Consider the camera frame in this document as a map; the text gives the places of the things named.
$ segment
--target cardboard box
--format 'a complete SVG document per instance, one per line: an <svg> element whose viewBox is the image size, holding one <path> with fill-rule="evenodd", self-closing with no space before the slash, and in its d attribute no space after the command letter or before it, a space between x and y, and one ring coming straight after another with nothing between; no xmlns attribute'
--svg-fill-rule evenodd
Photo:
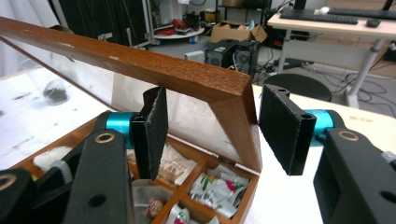
<svg viewBox="0 0 396 224"><path fill-rule="evenodd" d="M215 12L214 8L207 8L205 11L205 21L206 22L219 22L220 21L220 10Z"/></svg>
<svg viewBox="0 0 396 224"><path fill-rule="evenodd" d="M222 5L225 7L241 7L244 5L244 0L222 0Z"/></svg>
<svg viewBox="0 0 396 224"><path fill-rule="evenodd" d="M253 30L248 31L246 25L223 21L213 26L210 43L218 43L223 38L238 41L255 39L261 43L267 38L267 33L259 24Z"/></svg>

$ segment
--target glass pane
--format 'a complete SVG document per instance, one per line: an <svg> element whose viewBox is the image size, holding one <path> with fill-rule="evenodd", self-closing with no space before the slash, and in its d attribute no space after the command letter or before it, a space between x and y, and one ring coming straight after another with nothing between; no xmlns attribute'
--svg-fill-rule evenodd
<svg viewBox="0 0 396 224"><path fill-rule="evenodd" d="M56 73L65 76L72 83L79 85L96 98L120 111L140 111L143 107L143 92L154 87L150 83L77 60L71 60L62 55L18 41L13 41L13 43L54 68ZM11 139L9 139L8 134L3 134L0 137L4 147L4 150L0 152L3 155L0 155L0 157L2 161L8 160L6 154L10 154L9 152L13 148L18 148L21 155L15 160L10 159L9 163L0 162L2 163L0 168L7 168L8 165L13 164L13 160L19 161L29 156L51 141L71 132L85 121L109 109L109 107L93 100L72 83L38 65L32 59L20 53L15 55L17 55L15 60L18 62L18 70L21 72L8 75L2 78L0 82L0 88L2 88L2 95L4 96L0 103L2 107L2 116L0 117L2 133L15 133L12 134ZM67 100L57 102L58 104L51 104L49 97L46 97L49 96L51 91L47 91L47 95L45 95L48 89L64 90ZM226 155L228 158L240 161L229 138L206 102L174 91L167 91L167 100L170 134L200 147L210 148L216 154ZM21 113L24 113L25 119L28 121L20 119L20 117L23 117ZM83 116L76 119L73 113L82 113ZM60 130L55 128L54 131L52 126L59 126Z"/></svg>

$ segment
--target keyboard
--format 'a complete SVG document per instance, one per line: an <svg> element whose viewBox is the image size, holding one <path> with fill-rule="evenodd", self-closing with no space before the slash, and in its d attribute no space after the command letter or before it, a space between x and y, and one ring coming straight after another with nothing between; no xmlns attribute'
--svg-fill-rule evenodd
<svg viewBox="0 0 396 224"><path fill-rule="evenodd" d="M334 8L330 8L327 14L396 21L396 11L334 7Z"/></svg>
<svg viewBox="0 0 396 224"><path fill-rule="evenodd" d="M286 9L280 14L281 19L298 21L324 21L343 24L358 24L358 18L354 16L317 15L309 9Z"/></svg>

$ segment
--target box compartment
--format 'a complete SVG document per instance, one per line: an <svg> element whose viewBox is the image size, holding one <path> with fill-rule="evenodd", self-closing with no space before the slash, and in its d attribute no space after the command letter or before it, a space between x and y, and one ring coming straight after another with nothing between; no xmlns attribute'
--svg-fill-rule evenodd
<svg viewBox="0 0 396 224"><path fill-rule="evenodd" d="M54 147L60 147L60 146L75 147L93 130L95 122L96 119L90 120L89 122L75 129L73 132L51 143L47 147L40 149L39 151L37 151L36 154L32 155L31 157L29 157L24 161L21 161L13 168L26 169L36 177L42 176L44 173L36 166L34 166L33 157L41 153L44 153ZM206 223L209 220L211 220L214 216L218 217L220 223L240 223L241 220L244 220L246 218L248 214L248 208L251 205L254 192L259 182L259 177L257 175L254 175L246 170L231 166L229 164L222 163L218 160L218 158L212 155L208 155L203 151L200 151L194 147L187 146L184 143L179 142L172 137L168 136L166 143L171 144L172 147L176 149L177 152L180 153L186 159L197 161L197 164L181 186L169 185L168 183L165 183L158 178L155 179L154 181L149 181L149 183L154 186L161 186L174 192L170 200L164 206L161 213L156 218L153 219L152 223L164 223L168 219L169 212L171 211L175 203L178 203L180 206L187 207L189 209L191 218L194 219L195 221L198 221L199 223ZM198 176L201 173L205 173L207 169L214 169L220 164L231 169L237 175L249 179L249 184L247 186L246 192L244 193L242 201L238 206L238 211L232 218L227 218L224 215L216 212L215 210L199 202L196 202L189 195L190 190L192 188L192 184L198 178ZM137 166L129 162L128 165L130 171L134 173L133 179L138 179Z"/></svg>

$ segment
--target computer tower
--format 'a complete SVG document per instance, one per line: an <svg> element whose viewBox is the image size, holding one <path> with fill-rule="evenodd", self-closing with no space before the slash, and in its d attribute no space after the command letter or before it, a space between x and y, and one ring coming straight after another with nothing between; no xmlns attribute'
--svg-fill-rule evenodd
<svg viewBox="0 0 396 224"><path fill-rule="evenodd" d="M216 44L211 44L205 51L205 63L229 68L233 64L233 53L237 40L222 39Z"/></svg>
<svg viewBox="0 0 396 224"><path fill-rule="evenodd" d="M154 40L148 0L51 0L62 26L76 35L130 47Z"/></svg>
<svg viewBox="0 0 396 224"><path fill-rule="evenodd" d="M260 43L254 40L245 40L236 44L235 63L239 72L246 73L254 78L260 46Z"/></svg>

